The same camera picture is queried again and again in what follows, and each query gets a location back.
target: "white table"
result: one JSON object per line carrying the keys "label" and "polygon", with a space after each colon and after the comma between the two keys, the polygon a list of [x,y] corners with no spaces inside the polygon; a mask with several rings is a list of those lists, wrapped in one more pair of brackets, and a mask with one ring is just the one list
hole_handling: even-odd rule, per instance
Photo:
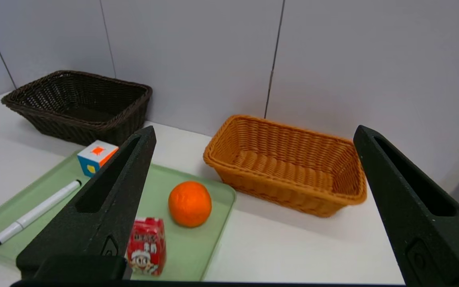
{"label": "white table", "polygon": [[[154,163],[219,180],[202,160],[209,136],[146,125],[157,135]],[[80,148],[43,136],[0,103],[0,204]],[[16,268],[0,265],[0,287],[19,279]],[[206,280],[403,283],[370,191],[364,204],[332,218],[238,193]]]}

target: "orange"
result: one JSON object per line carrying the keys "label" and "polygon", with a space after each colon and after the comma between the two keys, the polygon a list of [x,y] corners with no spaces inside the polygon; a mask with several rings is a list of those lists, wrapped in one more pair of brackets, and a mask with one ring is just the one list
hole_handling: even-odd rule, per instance
{"label": "orange", "polygon": [[168,205],[173,220],[186,227],[202,225],[212,212],[212,199],[208,190],[195,181],[177,185],[169,195]]}

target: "white marker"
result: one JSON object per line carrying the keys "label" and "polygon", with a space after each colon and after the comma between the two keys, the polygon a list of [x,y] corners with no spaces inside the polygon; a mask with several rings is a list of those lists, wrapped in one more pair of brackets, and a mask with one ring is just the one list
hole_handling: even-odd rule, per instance
{"label": "white marker", "polygon": [[69,185],[63,187],[51,197],[37,205],[37,207],[31,209],[30,212],[24,214],[17,221],[10,224],[10,226],[0,232],[0,245],[22,231],[22,229],[25,229],[29,224],[33,223],[33,221],[37,220],[37,218],[45,214],[47,211],[51,210],[51,208],[69,196],[69,194],[71,194],[72,191],[75,191],[78,187],[80,187],[80,180],[74,180],[69,183]]}

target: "brown wicker basket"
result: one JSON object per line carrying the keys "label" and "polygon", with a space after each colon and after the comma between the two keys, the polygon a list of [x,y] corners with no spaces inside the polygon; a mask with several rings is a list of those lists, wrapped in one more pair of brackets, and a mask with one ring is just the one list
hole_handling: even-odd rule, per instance
{"label": "brown wicker basket", "polygon": [[80,71],[56,71],[1,102],[41,133],[81,145],[121,145],[144,124],[152,89]]}
{"label": "brown wicker basket", "polygon": [[204,161],[235,189],[316,216],[366,200],[352,142],[269,120],[230,117]]}

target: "blue face of cube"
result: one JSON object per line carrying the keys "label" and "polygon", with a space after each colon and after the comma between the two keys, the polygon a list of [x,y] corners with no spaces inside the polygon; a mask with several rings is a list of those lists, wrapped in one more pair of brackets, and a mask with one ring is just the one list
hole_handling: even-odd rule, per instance
{"label": "blue face of cube", "polygon": [[80,167],[84,175],[93,177],[95,173],[100,169],[100,164],[96,161],[89,160],[87,158],[77,156]]}

